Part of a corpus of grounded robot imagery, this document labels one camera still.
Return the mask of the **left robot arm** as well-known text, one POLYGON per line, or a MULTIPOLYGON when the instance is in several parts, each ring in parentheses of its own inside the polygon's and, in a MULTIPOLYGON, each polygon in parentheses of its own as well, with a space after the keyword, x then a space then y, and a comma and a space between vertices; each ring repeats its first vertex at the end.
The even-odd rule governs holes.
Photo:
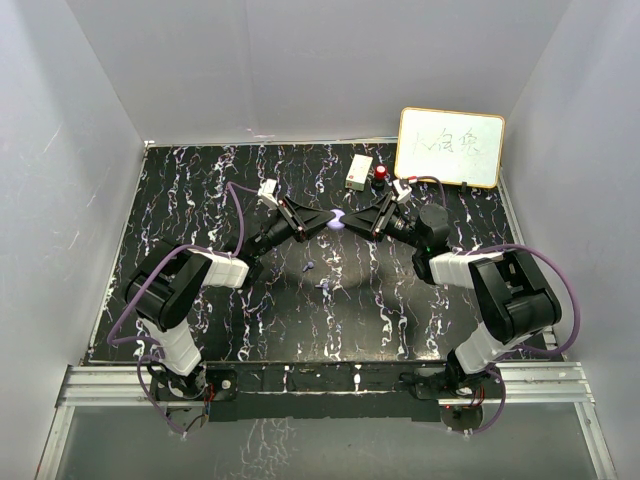
POLYGON ((207 383, 206 374, 197 368, 202 357, 186 320, 200 290, 252 286, 263 271, 263 255, 289 239, 311 239, 335 218, 332 211, 306 207, 286 197, 276 202, 258 227, 241 226, 223 253, 167 239, 158 241, 128 280, 124 298, 161 349, 160 363, 173 374, 175 391, 194 399, 207 383))

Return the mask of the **purple round earbud case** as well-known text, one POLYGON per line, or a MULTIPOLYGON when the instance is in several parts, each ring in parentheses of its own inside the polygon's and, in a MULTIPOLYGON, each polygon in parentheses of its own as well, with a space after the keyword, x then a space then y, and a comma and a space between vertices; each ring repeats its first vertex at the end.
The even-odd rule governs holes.
POLYGON ((327 222, 327 227, 332 231, 340 231, 344 229, 345 225, 342 222, 342 217, 345 213, 340 209, 332 209, 331 212, 334 214, 334 217, 327 222))

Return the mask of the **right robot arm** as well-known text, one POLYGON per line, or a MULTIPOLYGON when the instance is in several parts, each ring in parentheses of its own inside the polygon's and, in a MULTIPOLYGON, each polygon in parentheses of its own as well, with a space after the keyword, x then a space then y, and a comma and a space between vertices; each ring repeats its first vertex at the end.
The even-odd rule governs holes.
POLYGON ((368 241, 390 237, 415 249, 417 277, 433 286, 455 286, 475 293, 481 322, 447 355, 444 369, 426 375, 403 373, 400 381, 420 388, 471 395, 488 379, 501 357, 561 319, 561 306, 532 255, 516 247, 483 254, 455 253, 449 245, 446 208, 424 205, 411 219, 392 194, 341 217, 346 229, 368 241))

